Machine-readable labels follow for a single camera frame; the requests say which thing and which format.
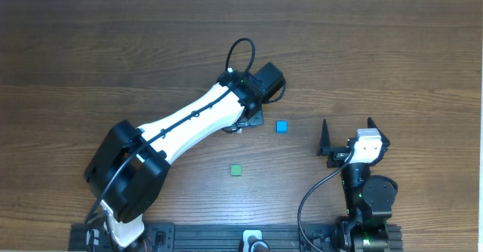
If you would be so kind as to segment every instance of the blue block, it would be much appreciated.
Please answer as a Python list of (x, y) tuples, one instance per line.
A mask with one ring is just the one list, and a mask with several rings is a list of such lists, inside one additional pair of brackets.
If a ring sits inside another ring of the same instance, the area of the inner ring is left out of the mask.
[(277, 121), (277, 125), (275, 126), (276, 133), (287, 133), (287, 121)]

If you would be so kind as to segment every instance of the green block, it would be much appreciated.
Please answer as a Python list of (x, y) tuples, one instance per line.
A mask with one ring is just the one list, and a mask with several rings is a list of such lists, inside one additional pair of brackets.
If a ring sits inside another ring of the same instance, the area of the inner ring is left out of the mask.
[(240, 177), (242, 175), (242, 166), (241, 165), (232, 165), (232, 177)]

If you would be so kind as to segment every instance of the wood grain surface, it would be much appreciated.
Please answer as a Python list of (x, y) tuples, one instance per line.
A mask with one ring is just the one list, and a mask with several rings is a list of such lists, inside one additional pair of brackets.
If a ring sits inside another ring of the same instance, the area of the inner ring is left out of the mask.
[[(264, 106), (264, 126), (219, 131), (186, 152), (147, 220), (294, 225), (305, 192), (331, 172), (315, 156), (322, 120), (343, 145), (371, 116), (392, 142), (374, 170), (399, 184), (390, 221), (406, 251), (476, 250), (481, 4), (0, 0), (0, 249), (67, 249), (94, 202), (83, 170), (111, 126), (191, 103), (246, 36), (257, 44), (252, 71), (272, 61), (285, 97)], [(232, 66), (248, 57), (241, 46)], [(303, 220), (344, 212), (333, 180)]]

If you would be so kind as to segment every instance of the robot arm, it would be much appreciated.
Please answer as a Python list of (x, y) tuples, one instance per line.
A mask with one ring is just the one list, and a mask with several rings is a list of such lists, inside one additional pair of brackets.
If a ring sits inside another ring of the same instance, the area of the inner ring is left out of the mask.
[(285, 78), (272, 63), (253, 75), (227, 69), (209, 92), (173, 115), (138, 128), (125, 120), (112, 127), (85, 179), (107, 213), (105, 227), (117, 246), (135, 245), (144, 231), (142, 213), (180, 155), (213, 132), (252, 118), (282, 86)]

